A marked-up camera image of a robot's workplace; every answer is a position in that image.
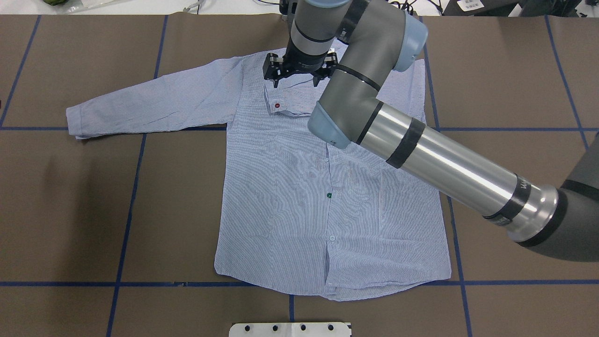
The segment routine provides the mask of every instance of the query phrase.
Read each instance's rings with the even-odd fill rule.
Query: sticker
[[[459,0],[458,5],[465,12],[477,10],[485,6],[480,0]]]

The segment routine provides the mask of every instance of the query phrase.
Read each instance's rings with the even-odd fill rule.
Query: striped shirt
[[[345,45],[335,43],[339,57]],[[283,54],[284,50],[275,50]],[[332,300],[379,297],[450,277],[438,191],[360,146],[307,129],[309,74],[262,78],[266,52],[220,59],[67,109],[69,133],[175,131],[227,123],[216,272]],[[392,72],[378,99],[424,121],[424,65]]]

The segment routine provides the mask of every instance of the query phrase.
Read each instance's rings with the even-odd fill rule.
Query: blue tape line
[[[0,287],[114,287],[114,282],[0,281]]]
[[[586,142],[585,133],[582,130],[582,124],[580,123],[580,117],[578,116],[578,111],[576,110],[576,105],[574,105],[574,99],[572,99],[572,94],[570,93],[570,87],[568,86],[568,81],[565,79],[564,70],[562,69],[561,62],[559,61],[558,51],[555,48],[555,42],[553,40],[553,33],[551,33],[551,25],[549,24],[549,17],[545,15],[545,25],[547,26],[547,33],[549,33],[549,41],[551,42],[551,49],[553,49],[553,56],[555,57],[555,62],[558,64],[559,75],[562,77],[562,81],[564,82],[565,92],[568,95],[568,100],[570,101],[570,106],[572,107],[572,112],[574,113],[574,119],[576,120],[576,125],[578,125],[578,131],[580,132],[580,137],[582,138],[582,142],[585,145],[585,149],[589,149],[589,144]]]
[[[14,91],[17,88],[17,83],[19,82],[19,77],[21,77],[21,72],[23,71],[23,67],[25,66],[25,61],[27,60],[27,55],[29,55],[29,50],[31,49],[31,44],[34,42],[35,33],[37,32],[37,27],[40,25],[41,15],[38,15],[37,20],[34,24],[34,30],[31,32],[31,36],[29,37],[29,42],[27,43],[27,48],[25,49],[25,53],[23,54],[23,58],[21,59],[21,64],[19,65],[19,69],[17,70],[17,75],[14,77],[13,86],[10,88],[10,92],[8,93],[8,98],[6,99],[6,105],[4,106],[4,111],[2,111],[2,116],[0,116],[0,127],[4,124],[4,119],[6,118],[6,114],[8,113],[8,107],[10,106],[10,102],[13,100]]]
[[[462,304],[464,305],[464,317],[466,320],[466,330],[468,337],[472,337],[472,325],[470,324],[470,310],[468,309],[468,298],[466,296],[466,286],[464,282],[464,271],[462,269],[462,257],[459,253],[458,230],[455,225],[455,216],[453,214],[453,203],[450,197],[447,197],[449,203],[449,213],[451,214],[451,227],[453,231],[453,247],[455,249],[455,259],[458,263],[459,287],[462,291]]]
[[[289,321],[295,322],[295,296],[289,295]]]
[[[450,281],[439,280],[422,284],[423,286],[457,286],[457,285],[599,285],[599,279],[505,279],[490,281]],[[71,282],[71,281],[0,281],[0,287],[114,287],[116,282]],[[176,288],[206,287],[234,288],[257,287],[247,282],[121,282],[120,288]]]
[[[190,127],[182,131],[226,131],[226,127]]]
[[[160,37],[160,46],[158,47],[158,57],[156,58],[156,68],[154,69],[154,79],[158,78],[158,71],[160,70],[160,62],[162,57],[162,48],[164,46],[164,36],[167,32],[168,15],[164,16],[164,22],[162,24],[162,34]],[[123,238],[123,246],[120,251],[119,258],[119,269],[116,276],[116,284],[114,285],[113,302],[110,307],[110,316],[108,318],[108,328],[106,330],[106,337],[110,337],[112,334],[112,326],[114,324],[114,315],[116,313],[116,305],[119,299],[120,283],[123,276],[123,266],[125,264],[125,253],[127,252],[127,243],[129,240],[129,232],[131,230],[131,219],[133,218],[133,205],[135,203],[135,196],[137,195],[137,186],[140,180],[140,168],[141,160],[144,156],[144,148],[146,147],[147,134],[141,138],[140,154],[137,159],[137,168],[135,169],[135,179],[133,181],[133,191],[131,192],[131,202],[129,203],[129,212],[127,214],[127,225],[125,226],[125,236]]]
[[[517,279],[493,281],[464,281],[465,285],[572,285],[599,284],[599,279]]]
[[[116,312],[116,303],[119,299],[119,288],[120,288],[120,280],[123,277],[123,266],[125,264],[125,253],[127,252],[127,243],[129,240],[129,232],[131,230],[131,219],[133,218],[133,205],[135,203],[135,197],[137,195],[137,186],[140,180],[140,168],[141,168],[141,160],[144,156],[144,148],[146,147],[146,138],[147,134],[144,134],[141,138],[141,146],[140,146],[140,154],[137,159],[137,168],[135,169],[135,179],[133,180],[133,191],[131,192],[131,201],[129,202],[129,212],[127,214],[127,224],[125,226],[125,235],[123,237],[123,245],[120,250],[120,258],[119,258],[119,269],[116,275],[116,283],[114,285],[114,293],[113,293],[113,301],[110,307],[110,316],[108,318],[108,329],[106,331],[106,336],[110,337],[112,334],[112,326],[114,323],[114,314]]]
[[[121,287],[256,287],[247,282],[121,282]]]
[[[420,22],[424,23],[423,17],[420,17]],[[426,77],[428,78],[428,89],[431,92],[432,115],[435,119],[435,130],[439,131],[439,116],[437,114],[437,101],[435,100],[435,91],[432,88],[431,64],[428,61],[427,43],[424,44],[424,64],[426,67]]]
[[[164,36],[167,33],[168,15],[164,16],[164,23],[162,24],[162,35],[160,37],[160,46],[158,47],[158,58],[156,59],[156,69],[154,70],[154,79],[158,78],[158,71],[160,70],[160,58],[162,57],[162,48],[164,47]]]
[[[447,285],[461,285],[461,284],[462,283],[460,281],[450,281],[448,279],[441,279],[441,280],[438,280],[438,281],[424,283],[422,285],[442,285],[442,286],[447,286]]]

